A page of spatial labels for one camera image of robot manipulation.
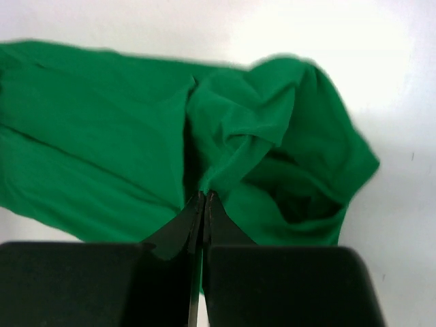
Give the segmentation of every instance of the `green fabric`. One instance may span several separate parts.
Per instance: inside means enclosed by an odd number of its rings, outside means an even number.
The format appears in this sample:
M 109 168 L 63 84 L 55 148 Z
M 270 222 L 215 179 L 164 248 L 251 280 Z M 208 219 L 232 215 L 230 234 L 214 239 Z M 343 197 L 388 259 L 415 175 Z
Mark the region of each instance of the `green fabric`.
M 326 75 L 43 42 L 0 45 L 0 205 L 82 240 L 138 241 L 214 189 L 265 245 L 336 244 L 379 163 Z

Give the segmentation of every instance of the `white background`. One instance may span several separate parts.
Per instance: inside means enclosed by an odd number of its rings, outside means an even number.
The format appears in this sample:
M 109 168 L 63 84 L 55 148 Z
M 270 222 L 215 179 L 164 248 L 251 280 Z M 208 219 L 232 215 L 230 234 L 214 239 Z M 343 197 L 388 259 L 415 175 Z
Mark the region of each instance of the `white background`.
M 382 164 L 341 243 L 366 261 L 389 326 L 435 327 L 434 17 L 435 0 L 0 0 L 0 40 L 244 64 L 278 52 L 314 59 Z M 12 239 L 72 237 L 0 209 L 0 242 Z

